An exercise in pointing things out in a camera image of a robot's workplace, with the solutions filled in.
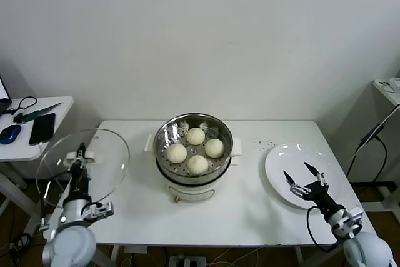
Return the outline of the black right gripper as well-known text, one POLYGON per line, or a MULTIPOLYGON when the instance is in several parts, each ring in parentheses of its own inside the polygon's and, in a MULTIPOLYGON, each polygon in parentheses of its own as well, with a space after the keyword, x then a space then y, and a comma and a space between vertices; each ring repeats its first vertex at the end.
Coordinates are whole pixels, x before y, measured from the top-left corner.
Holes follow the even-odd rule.
POLYGON ((302 197, 305 201, 312 201, 315 203, 323 216, 332 216, 340 211, 343 206, 337 204, 328 194, 329 186, 325 180, 324 173, 320 173, 314 166, 307 162, 304 162, 304 164, 312 175, 317 178, 317 181, 302 187, 296 184, 286 171, 283 171, 290 191, 296 196, 302 197))

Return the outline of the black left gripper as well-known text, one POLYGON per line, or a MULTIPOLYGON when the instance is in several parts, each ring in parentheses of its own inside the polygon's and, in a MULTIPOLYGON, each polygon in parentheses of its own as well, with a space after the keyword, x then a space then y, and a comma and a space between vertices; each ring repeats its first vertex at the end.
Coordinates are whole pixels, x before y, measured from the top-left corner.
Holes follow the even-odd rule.
POLYGON ((70 182, 70 198, 72 200, 91 199, 89 195, 89 177, 87 171, 80 168, 85 167, 86 164, 86 146, 84 143, 81 143, 77 150, 77 161, 72 164, 70 170, 72 176, 70 182))

